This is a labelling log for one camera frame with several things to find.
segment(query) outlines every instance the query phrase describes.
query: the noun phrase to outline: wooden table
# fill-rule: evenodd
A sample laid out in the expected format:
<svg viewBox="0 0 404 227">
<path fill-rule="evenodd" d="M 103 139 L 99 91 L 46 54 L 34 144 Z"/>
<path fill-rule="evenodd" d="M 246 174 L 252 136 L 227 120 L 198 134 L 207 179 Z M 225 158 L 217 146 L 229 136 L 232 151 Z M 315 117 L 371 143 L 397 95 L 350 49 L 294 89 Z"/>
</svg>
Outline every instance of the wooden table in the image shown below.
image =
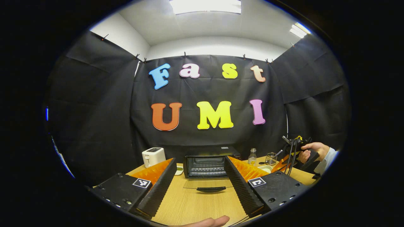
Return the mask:
<svg viewBox="0 0 404 227">
<path fill-rule="evenodd" d="M 264 161 L 265 157 L 257 158 L 256 166 L 264 166 L 265 164 L 258 164 Z M 128 172 L 127 175 L 132 175 L 144 169 L 144 165 L 141 165 Z M 313 174 L 298 169 L 293 169 L 290 176 L 304 185 L 310 185 L 315 181 L 312 179 Z M 204 193 L 196 190 L 197 187 L 220 186 L 226 186 L 227 188 L 217 193 Z M 185 225 L 207 218 L 216 219 L 223 215 L 230 217 L 230 220 L 223 227 L 232 225 L 247 217 L 230 180 L 228 178 L 193 180 L 185 178 L 184 173 L 182 173 L 174 176 L 156 216 L 151 220 L 164 225 Z"/>
</svg>

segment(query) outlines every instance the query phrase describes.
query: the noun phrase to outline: white dish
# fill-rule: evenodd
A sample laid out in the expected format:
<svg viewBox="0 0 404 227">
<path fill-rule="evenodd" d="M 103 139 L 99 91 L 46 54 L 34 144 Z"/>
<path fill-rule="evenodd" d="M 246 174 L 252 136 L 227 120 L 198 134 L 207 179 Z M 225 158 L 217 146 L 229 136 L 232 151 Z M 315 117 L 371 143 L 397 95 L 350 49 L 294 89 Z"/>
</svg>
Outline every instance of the white dish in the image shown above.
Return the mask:
<svg viewBox="0 0 404 227">
<path fill-rule="evenodd" d="M 182 174 L 182 172 L 184 172 L 184 168 L 182 167 L 182 166 L 177 166 L 178 168 L 181 168 L 182 170 L 177 170 L 176 172 L 175 172 L 175 175 L 181 175 Z"/>
<path fill-rule="evenodd" d="M 267 173 L 271 173 L 273 167 L 272 166 L 260 166 L 258 167 L 259 169 L 262 169 L 263 171 L 267 172 Z"/>
</svg>

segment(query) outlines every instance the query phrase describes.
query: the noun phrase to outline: toaster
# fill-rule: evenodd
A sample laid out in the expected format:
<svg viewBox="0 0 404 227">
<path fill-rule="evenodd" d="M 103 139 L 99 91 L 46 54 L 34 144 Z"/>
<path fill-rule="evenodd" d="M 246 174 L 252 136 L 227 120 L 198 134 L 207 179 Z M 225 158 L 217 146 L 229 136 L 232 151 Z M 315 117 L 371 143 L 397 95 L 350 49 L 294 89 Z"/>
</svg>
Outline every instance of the toaster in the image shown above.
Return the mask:
<svg viewBox="0 0 404 227">
<path fill-rule="evenodd" d="M 161 147 L 152 147 L 142 152 L 143 162 L 145 167 L 149 168 L 156 165 L 157 163 L 166 160 L 166 155 L 164 154 L 164 149 Z"/>
</svg>

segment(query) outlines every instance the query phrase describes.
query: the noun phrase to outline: black cable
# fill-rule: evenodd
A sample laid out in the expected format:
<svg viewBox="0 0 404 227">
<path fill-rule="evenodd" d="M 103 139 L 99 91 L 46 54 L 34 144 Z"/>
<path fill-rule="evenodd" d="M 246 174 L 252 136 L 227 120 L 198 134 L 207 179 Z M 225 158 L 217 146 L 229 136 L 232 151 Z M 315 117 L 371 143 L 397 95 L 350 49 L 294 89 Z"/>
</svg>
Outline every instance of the black cable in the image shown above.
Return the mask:
<svg viewBox="0 0 404 227">
<path fill-rule="evenodd" d="M 296 159 L 296 148 L 297 148 L 297 142 L 296 142 L 296 145 L 295 145 L 295 153 L 293 154 L 293 161 L 292 161 L 292 165 L 290 165 L 289 172 L 288 172 L 288 176 L 290 176 L 290 173 L 292 172 L 293 164 L 295 163 L 295 159 Z"/>
<path fill-rule="evenodd" d="M 288 163 L 286 164 L 286 169 L 285 169 L 284 174 L 286 174 L 286 170 L 288 169 L 288 165 L 289 165 L 289 162 L 290 162 L 290 156 L 292 155 L 292 149 L 293 149 L 293 144 L 294 144 L 294 143 L 295 143 L 295 139 L 292 140 L 292 144 L 290 145 L 290 152 L 289 152 L 289 157 L 288 157 Z"/>
<path fill-rule="evenodd" d="M 236 222 L 236 223 L 234 223 L 234 224 L 229 225 L 228 227 L 233 226 L 233 225 L 236 225 L 236 224 L 239 224 L 239 222 L 242 222 L 244 219 L 246 219 L 246 218 L 248 218 L 248 217 L 249 217 L 249 216 L 247 215 L 247 217 L 241 219 L 240 221 L 238 221 L 238 222 Z"/>
</svg>

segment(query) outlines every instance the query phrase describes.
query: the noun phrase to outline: hand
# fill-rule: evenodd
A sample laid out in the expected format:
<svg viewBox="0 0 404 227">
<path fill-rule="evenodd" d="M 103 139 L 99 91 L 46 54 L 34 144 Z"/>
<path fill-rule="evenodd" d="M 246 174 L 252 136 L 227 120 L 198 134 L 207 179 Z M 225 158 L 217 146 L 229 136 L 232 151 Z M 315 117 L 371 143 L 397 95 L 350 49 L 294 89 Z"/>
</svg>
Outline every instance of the hand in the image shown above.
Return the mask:
<svg viewBox="0 0 404 227">
<path fill-rule="evenodd" d="M 306 149 L 304 152 L 300 152 L 299 154 L 299 160 L 304 164 L 307 162 L 310 156 L 310 151 L 307 149 L 313 149 L 315 152 L 318 152 L 319 157 L 315 161 L 322 161 L 326 157 L 328 151 L 330 150 L 330 147 L 319 142 L 314 142 L 314 143 L 308 143 L 304 146 L 302 146 L 302 150 Z"/>
<path fill-rule="evenodd" d="M 230 218 L 224 215 L 217 219 L 208 218 L 191 224 L 175 225 L 171 227 L 221 227 L 224 226 L 229 220 Z"/>
</svg>

